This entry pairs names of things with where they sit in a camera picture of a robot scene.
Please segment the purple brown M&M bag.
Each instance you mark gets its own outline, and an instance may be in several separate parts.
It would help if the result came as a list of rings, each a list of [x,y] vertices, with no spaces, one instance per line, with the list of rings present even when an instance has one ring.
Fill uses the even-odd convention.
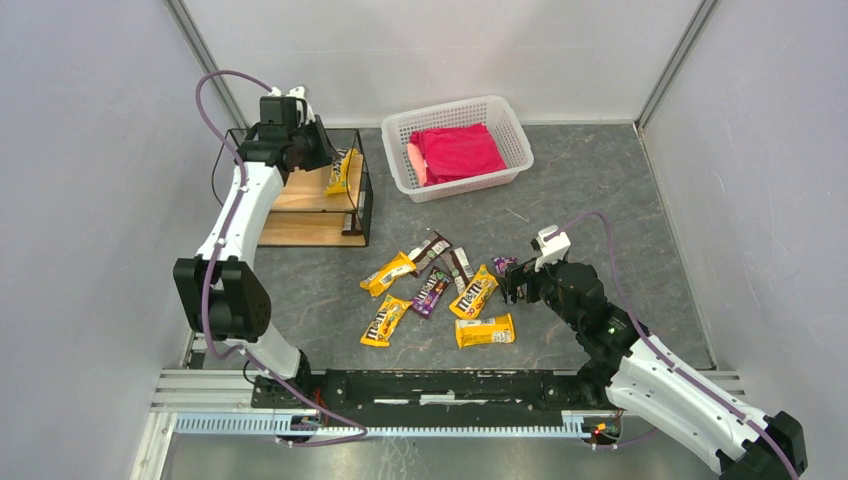
[[[515,257],[501,257],[497,256],[492,259],[495,273],[498,276],[504,276],[507,270],[511,265],[517,263],[517,259]]]

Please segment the yellow M&M bag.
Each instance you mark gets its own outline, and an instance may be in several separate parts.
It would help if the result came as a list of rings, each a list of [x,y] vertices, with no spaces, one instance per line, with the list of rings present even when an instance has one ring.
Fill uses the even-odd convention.
[[[463,292],[450,304],[449,309],[459,319],[477,319],[497,288],[496,276],[486,265],[481,265]]]
[[[360,337],[360,343],[377,348],[389,347],[392,334],[411,306],[411,301],[387,294],[376,314],[369,322],[365,332]]]

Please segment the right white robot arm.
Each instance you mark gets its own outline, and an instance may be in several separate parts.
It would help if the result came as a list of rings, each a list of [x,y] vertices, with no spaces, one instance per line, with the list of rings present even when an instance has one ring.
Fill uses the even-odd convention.
[[[640,416],[722,479],[797,479],[807,470],[797,419],[747,404],[672,354],[607,298],[592,266],[529,260],[498,283],[506,302],[541,302],[574,331],[589,356],[578,372],[586,398]]]

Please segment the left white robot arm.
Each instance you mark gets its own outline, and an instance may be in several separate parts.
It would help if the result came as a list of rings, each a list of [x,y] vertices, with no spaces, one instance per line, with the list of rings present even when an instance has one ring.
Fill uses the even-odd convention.
[[[197,252],[180,258],[173,278],[192,331],[219,359],[238,353],[265,376],[302,375],[302,352],[272,326],[270,296],[253,271],[267,217],[289,176],[319,170],[338,157],[302,86],[260,99],[260,120],[244,141],[224,143],[233,179],[216,223]]]

